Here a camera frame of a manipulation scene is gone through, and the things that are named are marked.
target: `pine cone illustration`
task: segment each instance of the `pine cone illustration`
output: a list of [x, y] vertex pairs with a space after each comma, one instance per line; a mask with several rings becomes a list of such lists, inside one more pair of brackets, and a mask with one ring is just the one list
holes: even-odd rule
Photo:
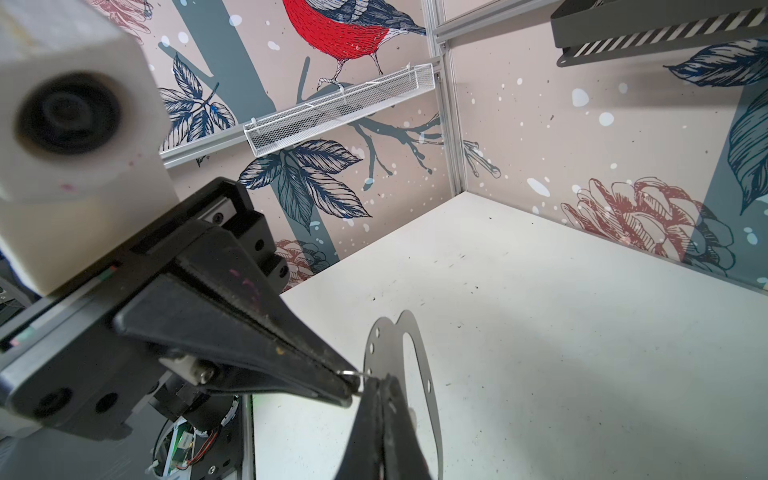
[[299, 283], [310, 278], [330, 266], [326, 254], [319, 251], [314, 243], [300, 240], [281, 240], [276, 242], [277, 253], [288, 263], [290, 280], [286, 290], [294, 288]]
[[617, 182], [611, 191], [593, 178], [577, 196], [576, 208], [561, 206], [582, 230], [720, 275], [736, 262], [728, 250], [730, 228], [685, 190], [656, 177]]

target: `bird's red breast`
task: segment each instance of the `bird's red breast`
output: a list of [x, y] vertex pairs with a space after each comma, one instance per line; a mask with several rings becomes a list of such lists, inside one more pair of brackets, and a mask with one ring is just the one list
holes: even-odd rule
[[336, 22], [315, 12], [306, 0], [283, 0], [288, 19], [310, 45], [336, 60], [351, 60], [376, 53], [388, 28], [361, 27]]

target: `white camera housing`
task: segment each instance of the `white camera housing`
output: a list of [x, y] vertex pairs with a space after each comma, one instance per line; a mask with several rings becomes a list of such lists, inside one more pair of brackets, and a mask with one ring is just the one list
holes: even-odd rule
[[[45, 295], [178, 202], [157, 152], [170, 122], [139, 45], [89, 5], [0, 0], [0, 28], [0, 250]], [[71, 74], [97, 79], [120, 114], [101, 146], [61, 154], [19, 119]]]

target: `striped strip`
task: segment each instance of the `striped strip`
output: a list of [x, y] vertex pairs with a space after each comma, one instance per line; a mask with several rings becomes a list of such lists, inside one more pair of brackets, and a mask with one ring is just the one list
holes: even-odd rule
[[763, 20], [766, 19], [766, 11], [768, 11], [768, 7], [763, 7], [760, 10], [760, 13], [755, 15], [754, 20], [752, 20], [748, 26], [756, 27], [756, 26], [760, 25], [761, 23], [763, 23]]
[[661, 40], [662, 37], [664, 37], [668, 31], [670, 31], [672, 27], [664, 27], [659, 32], [659, 35], [656, 35], [653, 40], [650, 41], [650, 43], [656, 43], [657, 41]]
[[602, 40], [596, 41], [595, 43], [593, 43], [592, 46], [590, 47], [590, 49], [587, 50], [587, 53], [585, 53], [584, 55], [589, 55], [590, 53], [592, 53], [598, 47], [598, 45], [600, 43], [602, 43]]
[[721, 15], [715, 18], [715, 21], [712, 22], [712, 25], [710, 25], [710, 27], [704, 31], [704, 34], [709, 35], [710, 33], [714, 33], [717, 30], [717, 27], [719, 27], [725, 21], [726, 18], [728, 18], [728, 15]]
[[674, 40], [675, 38], [677, 38], [677, 36], [678, 36], [679, 34], [681, 34], [681, 33], [683, 32], [683, 30], [685, 30], [685, 28], [686, 28], [688, 25], [689, 25], [689, 24], [687, 24], [687, 23], [683, 23], [681, 26], [677, 27], [677, 28], [675, 29], [675, 31], [673, 31], [673, 32], [672, 32], [672, 35], [670, 35], [670, 37], [669, 37], [667, 40], [669, 41], [669, 40]]
[[614, 44], [608, 49], [608, 51], [613, 51], [617, 46], [621, 44], [621, 42], [624, 41], [626, 37], [627, 37], [626, 35], [622, 35], [621, 37], [619, 37], [618, 40], [616, 40]]
[[694, 27], [691, 30], [689, 30], [687, 35], [685, 35], [685, 38], [693, 37], [696, 34], [696, 32], [699, 31], [701, 29], [701, 27], [704, 26], [705, 23], [707, 23], [706, 19], [705, 20], [699, 20], [698, 22], [696, 22]]
[[579, 49], [579, 51], [577, 51], [577, 52], [576, 52], [576, 55], [574, 55], [574, 58], [575, 58], [575, 57], [577, 57], [577, 56], [579, 56], [579, 55], [581, 55], [581, 53], [582, 53], [584, 50], [586, 50], [586, 49], [587, 49], [587, 47], [588, 47], [589, 45], [590, 45], [590, 44], [588, 44], [588, 43], [585, 43], [585, 44], [584, 44], [584, 46], [582, 46], [582, 47], [581, 47], [581, 49]]
[[606, 41], [603, 43], [603, 46], [602, 46], [602, 47], [600, 47], [600, 50], [596, 51], [595, 53], [601, 53], [603, 50], [605, 50], [605, 48], [606, 48], [608, 45], [610, 45], [610, 44], [611, 44], [611, 42], [612, 42], [612, 41], [613, 41], [613, 38], [609, 38], [608, 40], [606, 40]]
[[716, 31], [731, 31], [737, 28], [751, 28], [768, 22], [768, 7], [753, 8], [743, 12], [735, 12], [719, 17], [703, 18], [698, 22], [688, 22], [682, 25], [641, 31], [632, 35], [622, 35], [619, 38], [591, 41], [583, 44], [574, 57], [581, 55], [600, 54], [603, 51], [613, 51], [617, 48], [640, 47], [652, 45], [660, 41], [673, 41], [677, 38], [692, 38], [698, 35], [710, 35]]
[[637, 39], [638, 35], [640, 35], [640, 34], [636, 33], [636, 34], [632, 35], [631, 37], [629, 37], [629, 40], [627, 40], [627, 42], [624, 45], [622, 45], [621, 48], [624, 49], [626, 47], [631, 46], [632, 42], [635, 41], [635, 39]]
[[654, 33], [652, 30], [646, 31], [645, 35], [643, 35], [643, 38], [640, 39], [640, 41], [636, 44], [634, 44], [635, 47], [641, 46], [645, 41], [650, 37], [650, 34]]

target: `camera lens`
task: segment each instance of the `camera lens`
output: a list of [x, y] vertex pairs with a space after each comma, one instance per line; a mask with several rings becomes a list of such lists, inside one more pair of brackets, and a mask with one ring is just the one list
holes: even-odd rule
[[70, 74], [38, 88], [24, 103], [18, 134], [55, 154], [75, 155], [107, 143], [120, 124], [112, 91], [90, 74]]

